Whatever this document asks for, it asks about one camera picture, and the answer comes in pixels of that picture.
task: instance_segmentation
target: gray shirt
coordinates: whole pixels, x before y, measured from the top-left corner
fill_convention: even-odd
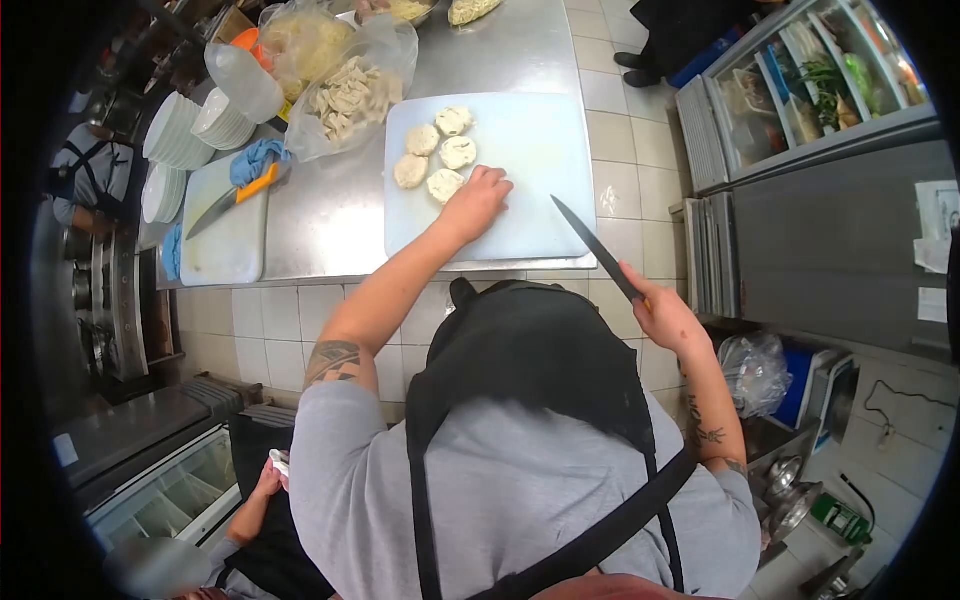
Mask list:
[[[646,395],[657,464],[683,446]],[[643,457],[581,421],[482,398],[454,409],[426,453],[444,598],[464,598],[549,556],[647,481]],[[405,422],[346,381],[308,388],[290,452],[300,542],[344,598],[420,597]],[[760,526],[746,479],[697,467],[670,501],[687,593],[734,598],[750,582]],[[656,519],[600,564],[671,588]]]

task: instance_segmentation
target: orange knife handle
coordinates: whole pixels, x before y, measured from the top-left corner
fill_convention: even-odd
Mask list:
[[[276,176],[279,171],[280,165],[279,163],[275,162],[274,164],[270,165],[270,168],[267,169],[267,172],[262,177],[251,181],[251,184],[247,187],[237,190],[237,203],[242,204],[245,200],[276,181]]]

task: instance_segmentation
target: green bottle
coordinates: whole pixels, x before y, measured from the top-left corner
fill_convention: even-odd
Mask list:
[[[851,546],[873,541],[870,521],[829,493],[823,492],[817,497],[810,514]]]

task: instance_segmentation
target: right hand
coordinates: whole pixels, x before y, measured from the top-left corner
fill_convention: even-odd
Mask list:
[[[646,296],[646,302],[634,300],[634,316],[657,346],[673,350],[681,362],[698,353],[713,354],[713,342],[707,331],[676,290],[657,285],[634,271],[626,261],[620,261],[620,268],[634,287]]]
[[[462,248],[484,234],[500,212],[514,185],[503,179],[507,172],[478,164],[470,179],[447,201],[435,225],[453,236]]]

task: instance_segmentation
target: raw dough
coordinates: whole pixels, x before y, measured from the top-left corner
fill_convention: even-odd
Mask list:
[[[441,169],[426,181],[426,188],[430,190],[430,195],[437,199],[440,204],[446,204],[458,189],[464,186],[467,180],[456,171]]]
[[[439,143],[440,134],[432,125],[421,125],[407,132],[407,152],[411,155],[430,156]]]
[[[469,137],[451,137],[440,147],[440,160],[454,171],[472,164],[477,159],[477,145]]]
[[[394,181],[400,189],[413,189],[423,183],[430,159],[424,156],[403,155],[394,165]]]
[[[444,135],[460,135],[473,125],[473,115],[467,107],[447,107],[437,113],[437,128]]]

